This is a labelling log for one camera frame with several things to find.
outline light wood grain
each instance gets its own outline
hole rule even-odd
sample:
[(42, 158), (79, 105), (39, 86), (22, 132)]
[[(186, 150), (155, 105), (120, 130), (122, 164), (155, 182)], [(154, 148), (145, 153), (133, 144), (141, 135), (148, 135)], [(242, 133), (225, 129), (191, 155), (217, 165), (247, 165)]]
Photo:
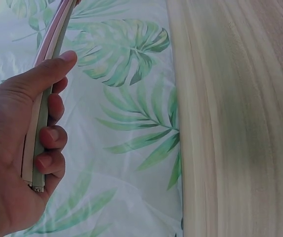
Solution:
[(185, 237), (283, 237), (283, 0), (167, 0)]

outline hand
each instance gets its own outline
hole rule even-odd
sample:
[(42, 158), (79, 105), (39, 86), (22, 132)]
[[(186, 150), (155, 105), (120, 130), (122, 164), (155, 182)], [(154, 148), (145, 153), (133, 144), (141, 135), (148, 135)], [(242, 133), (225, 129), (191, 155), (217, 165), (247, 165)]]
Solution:
[[(35, 224), (64, 176), (61, 150), (66, 145), (67, 134), (55, 126), (64, 112), (58, 93), (67, 86), (65, 76), (76, 61), (76, 54), (69, 51), (0, 85), (0, 236)], [(48, 150), (37, 157), (35, 164), (46, 175), (45, 190), (35, 193), (21, 179), (14, 164), (28, 130), (33, 101), (52, 85), (53, 94), (48, 98), (49, 127), (40, 132), (40, 141)]]

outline monstera leaf print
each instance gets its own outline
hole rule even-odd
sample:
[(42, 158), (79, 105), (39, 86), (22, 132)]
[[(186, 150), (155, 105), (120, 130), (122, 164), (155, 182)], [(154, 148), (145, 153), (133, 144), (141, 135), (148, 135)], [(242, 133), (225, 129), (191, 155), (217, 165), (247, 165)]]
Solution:
[(43, 33), (49, 26), (54, 12), (49, 7), (55, 0), (6, 0), (9, 8), (18, 18), (28, 18), (29, 26), (35, 31), (25, 37), (15, 39), (19, 41), (27, 37), (37, 35), (37, 48), (43, 38)]
[(75, 8), (72, 13), (71, 19), (81, 19), (90, 17), (111, 16), (127, 11), (115, 10), (108, 11), (113, 7), (123, 5), (129, 0), (89, 0), (82, 1), (81, 4)]
[[(157, 145), (151, 154), (139, 165), (138, 171), (148, 169), (160, 163), (179, 144), (179, 129), (176, 122), (176, 89), (172, 89), (168, 103), (164, 103), (163, 86), (163, 79), (161, 78), (153, 88), (150, 98), (147, 96), (145, 85), (142, 82), (138, 85), (136, 93), (129, 92), (128, 89), (130, 87), (120, 87), (121, 98), (111, 93), (107, 87), (104, 88), (105, 96), (110, 104), (114, 106), (114, 109), (110, 110), (104, 106), (101, 107), (104, 113), (112, 119), (104, 120), (97, 118), (101, 124), (116, 131), (148, 130), (146, 135), (134, 137), (125, 143), (108, 147), (106, 150), (113, 154), (124, 154), (152, 144)], [(136, 100), (133, 99), (133, 94), (137, 95)], [(149, 98), (151, 106), (148, 106), (147, 98)], [(152, 132), (154, 127), (159, 127), (160, 131)], [(180, 153), (178, 153), (167, 185), (168, 189), (176, 184), (180, 175), (181, 158)]]
[[(101, 211), (114, 197), (117, 189), (106, 190), (97, 196), (90, 198), (86, 203), (82, 203), (85, 195), (88, 195), (88, 189), (91, 182), (91, 172), (93, 165), (90, 163), (80, 173), (76, 185), (72, 190), (69, 198), (66, 199), (54, 212), (53, 215), (49, 214), (49, 210), (54, 202), (54, 194), (46, 207), (45, 213), (40, 220), (31, 228), (24, 231), (21, 236), (29, 236), (32, 234), (49, 234), (59, 233), (65, 236), (63, 231), (78, 225), (79, 223), (87, 220), (93, 214)], [(106, 231), (111, 224), (96, 226), (93, 230), (81, 233), (74, 237), (98, 237)], [(20, 236), (19, 233), (12, 234), (11, 237)]]
[(146, 77), (156, 63), (153, 54), (170, 44), (164, 28), (137, 19), (70, 23), (69, 29), (82, 30), (73, 41), (78, 66), (91, 78), (113, 87), (122, 86), (126, 80), (133, 85)]
[(26, 18), (44, 11), (55, 0), (6, 0), (7, 6), (19, 18)]

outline wooden board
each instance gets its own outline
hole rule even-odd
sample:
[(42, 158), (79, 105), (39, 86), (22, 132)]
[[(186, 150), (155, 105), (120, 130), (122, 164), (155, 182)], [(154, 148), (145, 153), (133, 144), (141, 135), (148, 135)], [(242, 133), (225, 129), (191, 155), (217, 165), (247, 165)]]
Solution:
[(283, 0), (167, 0), (185, 237), (283, 237)]

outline bedsheet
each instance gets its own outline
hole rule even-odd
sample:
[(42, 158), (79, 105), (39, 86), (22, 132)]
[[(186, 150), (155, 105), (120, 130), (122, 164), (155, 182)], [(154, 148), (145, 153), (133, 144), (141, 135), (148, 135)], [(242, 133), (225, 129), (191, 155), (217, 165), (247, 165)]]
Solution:
[[(0, 0), (0, 83), (31, 68), (59, 0)], [(62, 51), (66, 174), (39, 222), (9, 235), (180, 237), (177, 101), (165, 0), (82, 0)]]

